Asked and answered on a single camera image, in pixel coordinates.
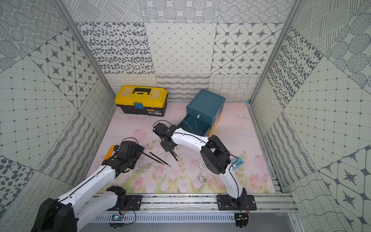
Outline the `teal drawer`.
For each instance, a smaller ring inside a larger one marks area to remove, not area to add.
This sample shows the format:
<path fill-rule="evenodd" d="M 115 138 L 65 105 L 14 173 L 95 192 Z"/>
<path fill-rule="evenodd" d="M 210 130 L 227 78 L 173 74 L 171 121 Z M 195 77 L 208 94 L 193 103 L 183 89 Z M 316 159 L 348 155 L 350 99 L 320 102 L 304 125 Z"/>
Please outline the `teal drawer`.
<path fill-rule="evenodd" d="M 211 130 L 211 125 L 187 114 L 178 124 L 178 127 L 183 130 L 199 136 L 208 136 Z"/>

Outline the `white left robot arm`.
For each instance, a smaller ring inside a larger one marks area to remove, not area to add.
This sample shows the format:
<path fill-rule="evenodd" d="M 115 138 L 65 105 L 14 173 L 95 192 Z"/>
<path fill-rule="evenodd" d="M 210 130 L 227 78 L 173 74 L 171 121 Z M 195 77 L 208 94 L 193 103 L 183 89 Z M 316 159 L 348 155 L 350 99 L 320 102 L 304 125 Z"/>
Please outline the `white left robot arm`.
<path fill-rule="evenodd" d="M 123 141 L 117 151 L 106 158 L 91 176 L 57 199 L 48 198 L 39 207 L 33 232 L 79 232 L 107 210 L 125 212 L 140 210 L 141 195 L 127 196 L 120 186 L 110 186 L 106 192 L 93 196 L 122 173 L 134 169 L 144 147 L 137 142 Z"/>

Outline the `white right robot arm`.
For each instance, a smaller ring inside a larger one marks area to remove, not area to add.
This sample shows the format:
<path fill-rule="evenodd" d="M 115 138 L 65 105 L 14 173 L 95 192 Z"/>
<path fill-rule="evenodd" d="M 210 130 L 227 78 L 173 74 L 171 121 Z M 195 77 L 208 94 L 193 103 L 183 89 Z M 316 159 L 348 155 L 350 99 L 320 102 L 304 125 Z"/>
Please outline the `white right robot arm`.
<path fill-rule="evenodd" d="M 177 145 L 199 152 L 206 168 L 222 180 L 231 203 L 242 206 L 247 192 L 232 169 L 235 165 L 231 160 L 232 155 L 216 135 L 204 137 L 176 125 L 167 127 L 160 122 L 153 127 L 153 132 L 161 139 L 160 145 L 164 151 L 170 152 L 175 158 L 177 154 L 174 148 Z"/>

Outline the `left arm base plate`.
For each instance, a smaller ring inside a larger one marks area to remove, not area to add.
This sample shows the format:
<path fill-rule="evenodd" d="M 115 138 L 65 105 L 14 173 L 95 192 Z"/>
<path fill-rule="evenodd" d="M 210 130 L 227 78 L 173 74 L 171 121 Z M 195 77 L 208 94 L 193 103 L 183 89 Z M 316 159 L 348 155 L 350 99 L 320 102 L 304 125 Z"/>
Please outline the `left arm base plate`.
<path fill-rule="evenodd" d="M 126 195 L 123 210 L 139 211 L 142 204 L 142 195 Z"/>

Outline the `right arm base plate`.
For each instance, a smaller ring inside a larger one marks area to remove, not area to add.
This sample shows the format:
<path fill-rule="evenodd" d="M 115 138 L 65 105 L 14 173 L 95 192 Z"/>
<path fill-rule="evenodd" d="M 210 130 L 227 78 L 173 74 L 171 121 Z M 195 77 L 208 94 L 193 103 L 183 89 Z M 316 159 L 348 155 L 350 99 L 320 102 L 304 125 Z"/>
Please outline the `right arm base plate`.
<path fill-rule="evenodd" d="M 241 196 L 239 199 L 234 199 L 228 195 L 218 194 L 215 199 L 217 201 L 219 211 L 231 211 L 231 210 L 256 211 L 257 210 L 255 197 L 253 195 L 244 195 L 244 196 Z"/>

